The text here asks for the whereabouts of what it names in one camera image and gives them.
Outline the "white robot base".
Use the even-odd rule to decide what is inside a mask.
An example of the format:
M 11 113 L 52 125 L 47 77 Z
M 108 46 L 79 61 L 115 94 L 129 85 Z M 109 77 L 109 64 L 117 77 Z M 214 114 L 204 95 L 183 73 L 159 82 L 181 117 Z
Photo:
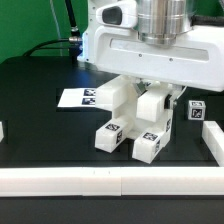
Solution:
M 100 6 L 100 0 L 88 0 L 88 25 L 82 34 L 82 53 L 77 57 L 82 67 L 94 66 L 94 35 L 99 24 L 96 21 L 96 10 Z

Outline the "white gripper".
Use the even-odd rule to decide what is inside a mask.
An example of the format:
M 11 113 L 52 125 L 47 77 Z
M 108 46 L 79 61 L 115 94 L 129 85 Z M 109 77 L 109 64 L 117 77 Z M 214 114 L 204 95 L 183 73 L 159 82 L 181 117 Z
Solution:
M 168 85 L 166 109 L 177 106 L 186 86 L 224 90 L 224 28 L 196 26 L 179 35 L 174 45 L 164 46 L 140 41 L 133 30 L 101 26 L 94 40 L 96 67 L 138 77 L 133 82 L 138 96 L 148 91 L 150 80 L 172 83 Z

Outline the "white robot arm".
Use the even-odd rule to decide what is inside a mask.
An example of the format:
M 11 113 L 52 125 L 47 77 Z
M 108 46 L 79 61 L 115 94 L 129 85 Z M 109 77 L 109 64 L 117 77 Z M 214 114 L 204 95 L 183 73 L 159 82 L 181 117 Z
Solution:
M 196 16 L 190 0 L 103 3 L 95 18 L 93 63 L 120 76 L 97 89 L 97 107 L 122 105 L 133 82 L 224 90 L 224 26 Z

